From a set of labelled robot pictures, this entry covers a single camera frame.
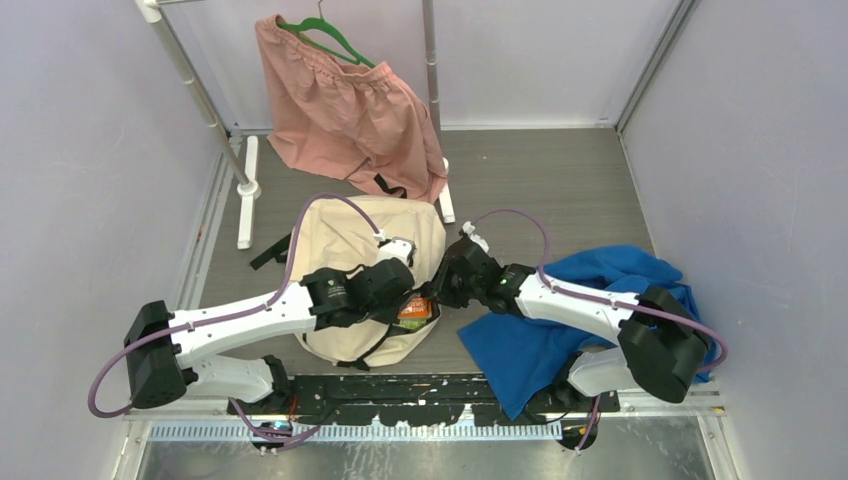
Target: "white wall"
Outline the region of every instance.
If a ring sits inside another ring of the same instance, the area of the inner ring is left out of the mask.
[[[676,4],[436,0],[442,123],[614,124]],[[427,100],[421,0],[326,0],[322,7],[360,53],[387,61]],[[220,87],[213,93],[227,123],[270,128],[253,24],[275,13],[300,22],[316,16],[316,2],[205,0],[167,11],[185,18],[178,31],[204,81],[211,90]]]
[[[701,2],[625,136],[754,479],[845,478],[848,4]]]
[[[173,304],[215,144],[130,0],[9,3],[0,45],[0,478],[102,478],[88,386]],[[128,394],[121,364],[100,405]]]
[[[677,0],[436,0],[442,123],[618,120]]]

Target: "gray floor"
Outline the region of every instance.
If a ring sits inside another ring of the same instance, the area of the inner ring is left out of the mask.
[[[649,249],[650,240],[621,146],[610,129],[445,132],[442,146],[451,162],[449,183],[458,225],[499,207],[527,210],[542,220],[552,242],[551,259],[601,245],[631,243]],[[270,145],[260,143],[254,247],[235,248],[239,198],[229,199],[201,299],[201,306],[232,302],[279,287],[282,267],[270,263],[253,271],[248,262],[286,235],[310,195],[321,191],[359,194],[347,182],[285,167]],[[535,265],[542,240],[521,217],[502,214],[481,223],[478,232],[491,253],[506,263]],[[375,373],[477,372],[456,335],[479,318],[478,306],[448,310],[433,333],[404,361]],[[307,353],[292,336],[268,339],[230,352],[240,358],[273,354],[290,374],[346,373]]]

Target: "clothes rack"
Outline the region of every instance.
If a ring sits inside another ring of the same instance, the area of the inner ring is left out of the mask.
[[[209,128],[215,131],[216,141],[219,143],[222,154],[229,164],[230,170],[238,181],[238,193],[241,196],[241,217],[239,220],[239,235],[237,247],[239,249],[250,248],[253,238],[254,204],[261,193],[259,183],[256,180],[257,143],[255,138],[248,139],[248,149],[245,158],[245,168],[242,170],[238,163],[237,152],[233,150],[229,142],[229,132],[221,123],[221,116],[215,108],[209,96],[209,91],[203,85],[197,71],[191,63],[188,54],[168,21],[165,10],[162,7],[180,3],[198,2],[205,0],[135,0],[144,19],[153,27],[159,40],[165,46],[168,56],[180,74],[180,78],[191,93],[198,110],[203,115]],[[424,34],[427,61],[427,85],[429,93],[430,117],[436,135],[441,139],[441,123],[439,113],[438,81],[436,72],[436,37],[433,19],[433,0],[422,0],[424,12]],[[439,196],[442,210],[442,218],[445,223],[453,223],[455,216],[453,204],[450,198],[450,190],[445,185]]]

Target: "green hanger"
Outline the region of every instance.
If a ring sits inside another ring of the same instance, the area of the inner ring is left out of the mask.
[[[285,23],[281,20],[277,20],[277,26],[280,27],[280,28],[284,28],[284,29],[286,29],[290,32],[294,32],[298,36],[298,38],[300,38],[304,42],[312,45],[315,48],[320,48],[321,50],[323,50],[323,51],[325,51],[325,52],[327,52],[331,55],[335,55],[335,56],[341,58],[342,60],[350,62],[354,65],[359,65],[361,63],[361,64],[367,65],[369,68],[374,68],[374,64],[371,63],[370,61],[368,61],[367,58],[365,58],[362,55],[360,55],[359,53],[357,53],[357,51],[354,50],[353,47],[350,46],[350,43],[348,43],[348,41],[344,38],[344,35],[342,35],[342,33],[339,32],[338,29],[336,29],[336,27],[330,25],[329,23],[327,23],[326,20],[324,20],[324,13],[321,12],[321,2],[322,1],[323,0],[318,1],[318,14],[321,16],[321,18],[310,17],[310,18],[307,18],[306,20],[304,20],[303,22],[301,22],[299,25],[292,25],[290,23]],[[307,30],[318,30],[318,31],[324,32],[327,35],[333,37],[333,39],[335,41],[339,42],[339,45],[341,45],[345,50],[347,50],[347,52],[349,54],[353,55],[353,58],[350,58],[350,57],[343,55],[339,52],[331,50],[331,49],[325,47],[324,45],[315,43],[312,40],[310,40],[310,39],[308,39],[308,38],[306,38],[306,37],[304,37],[300,34],[301,32],[305,32]]]

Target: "metal pole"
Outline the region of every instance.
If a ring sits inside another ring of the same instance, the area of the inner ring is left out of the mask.
[[[636,109],[648,93],[648,87],[650,87],[651,83],[653,83],[654,77],[657,75],[657,72],[663,62],[665,62],[665,59],[668,57],[669,52],[671,52],[672,47],[674,47],[680,33],[686,26],[686,22],[695,11],[695,7],[698,6],[699,2],[700,0],[680,0],[677,4],[677,7],[674,9],[674,13],[671,14],[671,18],[665,26],[665,30],[663,31],[659,42],[657,42],[657,46],[654,49],[654,53],[651,55],[651,59],[648,60],[648,64],[645,65],[645,69],[642,71],[639,81],[636,82],[636,87],[633,89],[633,92],[630,93],[630,98],[627,99],[624,111],[621,113],[621,118],[618,119],[615,130],[619,135],[624,134],[624,131],[627,129],[627,125],[630,124],[630,120],[633,119],[633,115],[636,113]]]
[[[152,22],[151,25],[153,26],[153,30],[156,31],[156,34],[159,36],[159,40],[161,40],[162,44],[165,46],[165,50],[168,51],[171,61],[177,67],[183,83],[191,93],[191,97],[197,104],[197,108],[203,114],[203,119],[206,121],[206,124],[209,128],[215,130],[215,137],[218,140],[221,150],[224,152],[224,158],[226,158],[227,163],[230,164],[230,168],[236,176],[239,184],[248,185],[250,181],[241,170],[236,153],[230,146],[229,135],[227,135],[227,131],[221,124],[218,111],[212,104],[212,100],[209,98],[209,93],[206,91],[206,87],[203,86],[203,83],[197,76],[197,72],[194,71],[194,67],[191,65],[191,61],[188,59],[188,55],[186,55],[185,49],[183,49],[182,44],[174,33],[174,29],[171,27],[170,22],[168,22],[165,15],[162,15],[161,20],[158,22]]]
[[[442,118],[439,112],[439,77],[436,67],[436,20],[433,14],[433,0],[423,0],[424,9],[424,46],[427,51],[427,90],[430,95],[430,119],[436,136],[442,139]]]

